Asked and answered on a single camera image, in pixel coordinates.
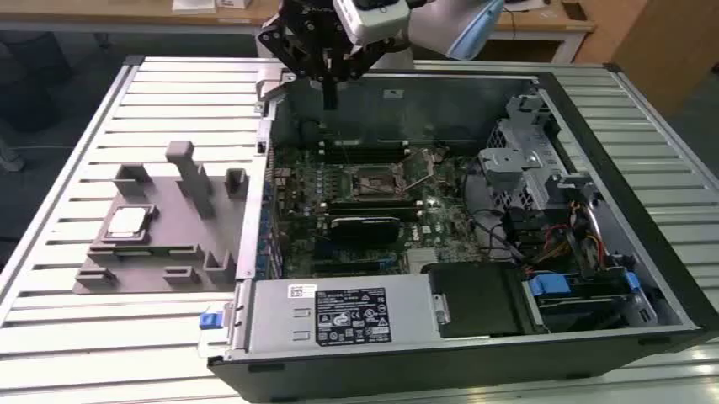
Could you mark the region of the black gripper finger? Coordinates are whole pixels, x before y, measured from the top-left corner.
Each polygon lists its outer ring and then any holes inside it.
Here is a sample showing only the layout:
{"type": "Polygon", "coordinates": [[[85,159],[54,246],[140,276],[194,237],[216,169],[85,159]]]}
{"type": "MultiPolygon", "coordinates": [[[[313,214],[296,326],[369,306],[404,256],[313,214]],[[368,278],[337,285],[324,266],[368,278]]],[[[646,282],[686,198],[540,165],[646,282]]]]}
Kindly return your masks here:
{"type": "Polygon", "coordinates": [[[338,84],[361,78],[374,62],[393,48],[394,39],[388,38],[361,46],[356,51],[350,46],[330,50],[330,110],[337,108],[338,84]]]}
{"type": "Polygon", "coordinates": [[[322,92],[324,110],[332,110],[332,78],[324,64],[324,53],[305,50],[302,44],[285,34],[281,23],[270,23],[260,29],[257,39],[297,79],[318,83],[322,92]]]}

